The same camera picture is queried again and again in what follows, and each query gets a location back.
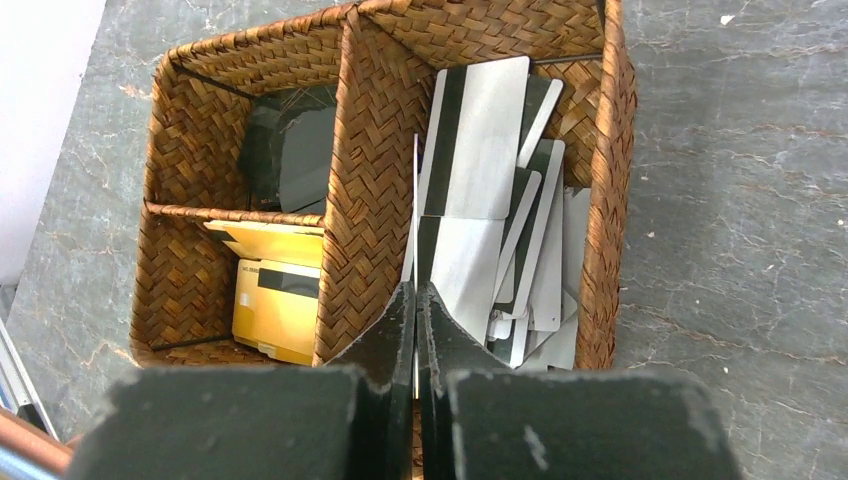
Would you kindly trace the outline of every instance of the gray marble surface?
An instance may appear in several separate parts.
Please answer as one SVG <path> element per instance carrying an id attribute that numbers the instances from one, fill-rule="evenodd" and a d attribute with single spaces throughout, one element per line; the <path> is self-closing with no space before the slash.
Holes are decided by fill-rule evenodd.
<path id="1" fill-rule="evenodd" d="M 323 4 L 107 2 L 8 322 L 65 438 L 134 368 L 161 53 Z M 640 110 L 617 367 L 703 381 L 750 479 L 844 479 L 848 4 L 625 0 L 625 11 Z"/>

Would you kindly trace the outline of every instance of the wicker basket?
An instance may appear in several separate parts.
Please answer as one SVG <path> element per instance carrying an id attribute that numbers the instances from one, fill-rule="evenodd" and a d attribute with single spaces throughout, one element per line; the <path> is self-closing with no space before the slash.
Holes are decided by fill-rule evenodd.
<path id="1" fill-rule="evenodd" d="M 332 358 L 398 282 L 413 133 L 426 133 L 435 72 L 521 54 L 583 59 L 534 69 L 565 80 L 546 136 L 567 144 L 566 183 L 592 188 L 576 365 L 609 367 L 636 97 L 620 0 L 605 12 L 602 30 L 595 0 L 371 0 L 167 52 L 144 177 L 130 335 L 138 362 L 271 363 L 226 338 L 235 261 L 202 227 L 210 219 L 325 228 L 314 363 Z M 338 107 L 326 215 L 250 211 L 236 164 L 251 97 L 330 84 Z"/>

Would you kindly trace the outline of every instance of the copper pipe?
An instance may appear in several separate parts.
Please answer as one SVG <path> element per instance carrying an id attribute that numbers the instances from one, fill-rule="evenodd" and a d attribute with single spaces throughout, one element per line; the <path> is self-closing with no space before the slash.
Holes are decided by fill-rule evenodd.
<path id="1" fill-rule="evenodd" d="M 0 408 L 0 445 L 59 476 L 65 474 L 73 451 L 41 430 Z"/>

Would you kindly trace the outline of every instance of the card stack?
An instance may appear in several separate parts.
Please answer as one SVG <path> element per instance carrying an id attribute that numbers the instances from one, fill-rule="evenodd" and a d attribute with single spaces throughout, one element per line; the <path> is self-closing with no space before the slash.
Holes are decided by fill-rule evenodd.
<path id="1" fill-rule="evenodd" d="M 541 138 L 563 82 L 529 70 L 515 57 L 438 73 L 402 279 L 432 282 L 457 323 L 510 366 L 570 368 L 560 357 L 572 345 L 573 361 L 576 330 L 565 327 L 583 244 L 564 247 L 571 228 L 585 243 L 586 225 L 567 218 L 577 197 L 563 188 L 565 144 Z M 564 264 L 578 255 L 571 293 Z"/>

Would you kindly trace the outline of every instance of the white wall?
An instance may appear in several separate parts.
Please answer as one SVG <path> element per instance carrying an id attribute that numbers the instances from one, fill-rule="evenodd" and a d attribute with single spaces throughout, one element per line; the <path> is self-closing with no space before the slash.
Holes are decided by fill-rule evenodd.
<path id="1" fill-rule="evenodd" d="M 23 270 L 104 4 L 0 2 L 0 285 Z"/>

